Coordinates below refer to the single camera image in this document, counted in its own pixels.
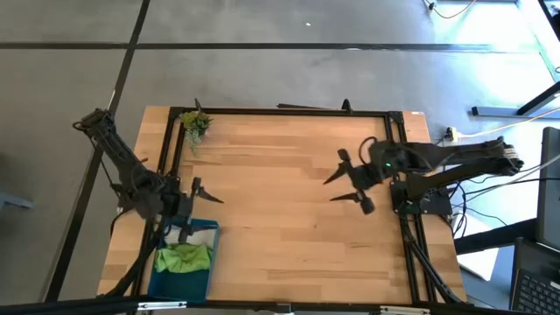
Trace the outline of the black laptop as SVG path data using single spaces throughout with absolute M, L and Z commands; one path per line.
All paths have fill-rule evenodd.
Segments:
M 560 251 L 517 238 L 509 308 L 537 315 L 560 315 Z

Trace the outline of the green microfiber towel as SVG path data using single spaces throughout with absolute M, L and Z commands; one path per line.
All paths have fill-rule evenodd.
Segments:
M 154 268 L 156 272 L 191 273 L 209 270 L 214 251 L 206 244 L 170 244 L 156 251 Z

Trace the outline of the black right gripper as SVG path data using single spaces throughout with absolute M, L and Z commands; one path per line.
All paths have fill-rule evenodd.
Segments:
M 350 192 L 331 198 L 331 201 L 350 200 L 360 205 L 365 215 L 375 210 L 373 201 L 365 194 L 373 186 L 391 177 L 395 170 L 395 163 L 389 157 L 389 151 L 395 148 L 393 140 L 363 140 L 358 147 L 359 163 L 355 164 L 346 149 L 337 150 L 340 162 L 336 171 L 329 176 L 324 185 L 348 175 L 356 192 Z

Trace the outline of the teal plastic basket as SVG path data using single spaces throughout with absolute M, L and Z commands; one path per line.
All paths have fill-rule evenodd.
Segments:
M 215 220 L 193 219 L 193 221 L 194 220 L 205 222 L 214 221 L 219 225 L 219 223 Z M 167 224 L 167 226 L 164 228 L 163 240 L 160 241 L 160 243 L 157 245 L 155 254 L 158 249 L 167 246 L 167 244 L 164 242 L 164 237 L 169 232 L 169 229 L 172 225 L 180 227 L 180 222 L 178 220 L 175 220 L 174 222 Z M 168 298 L 192 303 L 205 302 L 207 300 L 207 295 L 211 285 L 219 238 L 220 225 L 219 232 L 214 240 L 214 247 L 212 248 L 213 258 L 210 269 L 183 274 L 170 273 L 168 271 L 158 273 L 154 268 L 154 256 L 153 267 L 151 268 L 150 281 L 147 290 L 148 295 L 154 298 Z

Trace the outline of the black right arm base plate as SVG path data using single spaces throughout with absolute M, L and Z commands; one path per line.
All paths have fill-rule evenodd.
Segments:
M 389 187 L 395 213 L 434 215 L 452 213 L 452 206 L 446 188 L 432 189 L 422 197 L 413 199 L 409 196 L 404 181 L 391 182 Z

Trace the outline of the small potted artificial plant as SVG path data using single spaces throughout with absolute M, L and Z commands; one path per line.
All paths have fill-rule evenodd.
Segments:
M 185 129 L 185 140 L 194 156 L 197 155 L 198 147 L 202 138 L 207 133 L 213 118 L 200 111 L 185 112 L 180 116 L 180 121 Z

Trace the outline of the black floor beam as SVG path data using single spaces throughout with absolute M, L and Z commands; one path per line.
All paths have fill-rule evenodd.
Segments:
M 520 237 L 533 241 L 536 236 L 536 222 L 537 219 L 534 218 L 485 232 L 462 236 L 454 241 L 456 254 L 459 256 L 509 246 Z

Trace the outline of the black desk foot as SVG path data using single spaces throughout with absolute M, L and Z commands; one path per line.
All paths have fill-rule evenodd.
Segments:
M 529 118 L 544 114 L 546 112 L 544 107 L 554 100 L 560 100 L 560 81 L 519 108 L 475 106 L 472 107 L 471 112 L 474 116 Z

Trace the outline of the grey waffle towel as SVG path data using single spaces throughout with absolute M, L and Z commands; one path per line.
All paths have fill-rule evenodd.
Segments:
M 210 249 L 214 247 L 214 239 L 217 235 L 219 229 L 210 227 L 206 228 L 203 227 L 201 230 L 197 230 L 192 234 L 187 236 L 181 236 L 181 228 L 175 225 L 172 225 L 169 229 L 169 232 L 164 236 L 164 242 L 169 244 L 179 244 L 179 243 L 188 243 L 191 245 L 206 245 Z

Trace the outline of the silver aluminium bracket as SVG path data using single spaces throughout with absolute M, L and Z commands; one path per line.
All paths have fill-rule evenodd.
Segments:
M 139 312 L 149 312 L 157 310 L 173 310 L 186 308 L 188 303 L 186 301 L 171 301 L 171 302 L 142 302 L 137 305 Z
M 409 306 L 381 305 L 380 315 L 431 315 L 431 310 Z

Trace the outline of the dark monitor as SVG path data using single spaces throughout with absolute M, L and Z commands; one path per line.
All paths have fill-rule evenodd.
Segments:
M 536 238 L 560 251 L 560 129 L 546 127 L 542 132 Z

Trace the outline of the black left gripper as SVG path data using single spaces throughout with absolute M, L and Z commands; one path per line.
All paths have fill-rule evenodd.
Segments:
M 206 188 L 202 185 L 202 179 L 199 177 L 194 177 L 192 180 L 191 194 L 180 190 L 174 191 L 170 197 L 169 216 L 183 221 L 180 225 L 181 236 L 191 235 L 202 228 L 214 227 L 219 229 L 219 225 L 214 221 L 191 220 L 194 197 L 223 204 L 221 199 L 214 197 L 206 191 Z

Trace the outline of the black front rail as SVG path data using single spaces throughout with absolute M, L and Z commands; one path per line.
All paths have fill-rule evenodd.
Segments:
M 147 296 L 96 297 L 34 304 L 0 305 L 0 315 L 116 315 L 138 312 L 142 302 L 171 302 Z M 337 304 L 337 303 L 294 303 L 294 302 L 243 302 L 206 301 L 187 302 L 181 309 L 233 309 L 270 312 L 366 312 L 380 315 L 381 305 L 409 306 L 430 309 L 431 315 L 524 315 L 528 313 L 477 307 L 468 303 L 443 304 L 417 302 L 413 304 Z

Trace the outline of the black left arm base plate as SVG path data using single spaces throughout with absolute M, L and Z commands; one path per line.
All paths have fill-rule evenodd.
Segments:
M 128 181 L 123 180 L 110 187 L 124 212 L 135 210 L 144 219 L 157 214 L 174 214 L 173 206 L 183 196 L 173 178 L 161 178 L 157 174 L 144 178 L 129 177 Z

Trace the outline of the white paper sheet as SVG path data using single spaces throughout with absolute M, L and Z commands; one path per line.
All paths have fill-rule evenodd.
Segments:
M 476 217 L 473 217 L 470 214 L 466 216 L 460 227 L 459 221 L 461 219 L 462 215 L 458 215 L 451 222 L 453 232 L 455 233 L 455 235 L 453 236 L 455 240 L 460 238 L 462 235 L 474 235 L 477 233 L 486 232 L 487 230 L 491 229 L 491 227 L 486 223 L 478 220 Z M 484 279 L 488 282 L 491 280 L 498 253 L 499 250 L 497 248 L 490 248 L 484 249 L 479 252 L 461 254 L 458 255 L 458 263 L 462 268 L 472 272 L 479 278 Z

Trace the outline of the black aluminium table frame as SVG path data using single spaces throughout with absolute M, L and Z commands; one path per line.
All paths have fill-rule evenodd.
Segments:
M 148 107 L 134 151 L 152 170 L 201 178 L 215 201 L 193 214 L 220 226 L 207 303 L 261 308 L 370 309 L 431 300 L 436 292 L 405 250 L 390 185 L 374 187 L 365 215 L 331 180 L 338 150 L 370 136 L 430 139 L 421 112 L 213 108 L 196 154 L 179 139 L 174 109 Z

